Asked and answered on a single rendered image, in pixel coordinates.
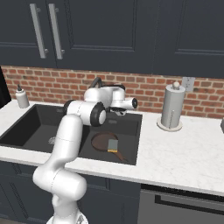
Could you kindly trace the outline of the black kitchen sink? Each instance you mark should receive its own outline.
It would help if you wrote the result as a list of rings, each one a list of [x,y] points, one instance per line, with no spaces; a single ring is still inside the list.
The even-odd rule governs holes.
[[[53,138],[56,136],[62,116],[60,106],[35,104],[0,136],[0,145],[52,153]],[[84,125],[79,157],[135,165],[142,118],[143,116],[139,114],[107,113],[107,119],[101,127]],[[92,137],[103,131],[112,132],[118,137],[118,150],[124,161],[121,161],[115,153],[101,152],[92,147]]]

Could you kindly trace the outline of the grey dishwasher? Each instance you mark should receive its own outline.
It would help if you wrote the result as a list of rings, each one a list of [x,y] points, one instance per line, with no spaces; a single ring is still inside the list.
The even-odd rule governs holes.
[[[160,205],[155,195],[176,196],[224,205],[224,197],[169,187],[141,184],[137,224],[224,224],[224,215],[198,212],[174,206]]]

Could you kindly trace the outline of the black sink tap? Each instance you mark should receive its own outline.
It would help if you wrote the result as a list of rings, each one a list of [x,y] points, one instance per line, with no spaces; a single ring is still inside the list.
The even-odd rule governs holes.
[[[110,85],[103,85],[102,84],[102,79],[100,77],[96,77],[93,82],[91,83],[89,88],[95,88],[95,86],[98,86],[98,88],[105,88],[105,87],[117,87],[117,88],[122,88],[125,90],[125,86],[123,84],[110,84]]]

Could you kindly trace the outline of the brown frying pan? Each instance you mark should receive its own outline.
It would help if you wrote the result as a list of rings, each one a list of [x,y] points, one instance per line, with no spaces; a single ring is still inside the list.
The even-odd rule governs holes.
[[[116,134],[109,131],[103,131],[94,134],[94,136],[91,138],[91,145],[96,151],[103,153],[113,153],[121,161],[129,162],[129,160],[125,158],[119,150],[118,152],[108,152],[109,139],[116,139],[117,141],[119,141],[118,136]]]

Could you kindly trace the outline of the white soap dispenser bottle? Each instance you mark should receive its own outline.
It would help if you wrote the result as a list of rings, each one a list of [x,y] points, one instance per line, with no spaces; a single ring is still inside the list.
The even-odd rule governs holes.
[[[16,98],[18,106],[21,109],[25,109],[30,106],[26,92],[20,87],[20,85],[17,85]]]

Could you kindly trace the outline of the grey and yellow sponge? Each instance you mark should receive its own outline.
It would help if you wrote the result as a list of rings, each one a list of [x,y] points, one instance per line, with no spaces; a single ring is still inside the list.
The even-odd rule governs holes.
[[[116,139],[108,140],[108,152],[118,152],[118,141]]]

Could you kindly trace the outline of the grey wall socket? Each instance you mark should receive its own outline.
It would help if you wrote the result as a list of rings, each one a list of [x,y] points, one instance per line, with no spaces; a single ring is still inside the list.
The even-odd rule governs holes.
[[[183,77],[181,86],[185,88],[186,92],[191,92],[193,91],[194,81],[194,77]]]

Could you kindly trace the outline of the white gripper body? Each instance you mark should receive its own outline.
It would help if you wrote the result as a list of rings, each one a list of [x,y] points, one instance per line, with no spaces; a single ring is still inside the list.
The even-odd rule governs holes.
[[[117,116],[125,116],[127,113],[126,108],[110,107],[109,111],[115,113]]]

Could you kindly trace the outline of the dark upper cupboard door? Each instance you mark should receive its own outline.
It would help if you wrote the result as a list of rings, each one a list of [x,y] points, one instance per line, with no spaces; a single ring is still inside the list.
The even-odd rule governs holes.
[[[224,79],[224,0],[161,0],[153,73]]]
[[[55,4],[63,59],[73,70],[152,72],[158,0],[46,0]]]
[[[36,4],[45,48],[41,59],[30,4]],[[46,0],[0,0],[0,66],[56,67]]]

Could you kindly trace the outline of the dark cupboard door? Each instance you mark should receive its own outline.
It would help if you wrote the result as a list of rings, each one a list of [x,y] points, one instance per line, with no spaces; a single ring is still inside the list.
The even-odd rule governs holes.
[[[224,0],[161,0],[153,73],[224,79]]]
[[[73,70],[152,72],[158,0],[46,0],[55,4],[63,59]]]
[[[52,195],[32,181],[36,166],[0,161],[0,183],[17,217],[26,224],[46,224],[53,216]]]
[[[89,224],[137,224],[141,185],[82,174],[87,191],[78,201]]]
[[[30,4],[36,4],[45,48],[41,59]],[[46,0],[0,0],[0,66],[56,67]]]

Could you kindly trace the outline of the dark lower cupboard door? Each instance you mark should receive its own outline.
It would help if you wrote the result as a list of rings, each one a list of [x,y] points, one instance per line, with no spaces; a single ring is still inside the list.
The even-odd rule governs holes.
[[[36,166],[0,161],[0,183],[17,217],[26,224],[46,224],[53,216],[52,195],[32,181]]]
[[[89,224],[137,224],[141,185],[82,174],[87,191],[78,201]]]

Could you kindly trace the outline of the paper towel roll on holder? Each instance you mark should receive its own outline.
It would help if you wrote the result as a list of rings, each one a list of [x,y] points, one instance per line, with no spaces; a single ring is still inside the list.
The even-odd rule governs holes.
[[[182,129],[180,121],[186,89],[177,81],[167,85],[164,92],[162,115],[157,119],[157,126],[165,131],[175,132]]]

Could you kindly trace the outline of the black tall appliance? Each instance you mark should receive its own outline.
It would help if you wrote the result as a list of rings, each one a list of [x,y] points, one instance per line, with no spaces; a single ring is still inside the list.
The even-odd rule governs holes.
[[[2,68],[0,67],[0,109],[11,101],[11,95],[8,90]]]

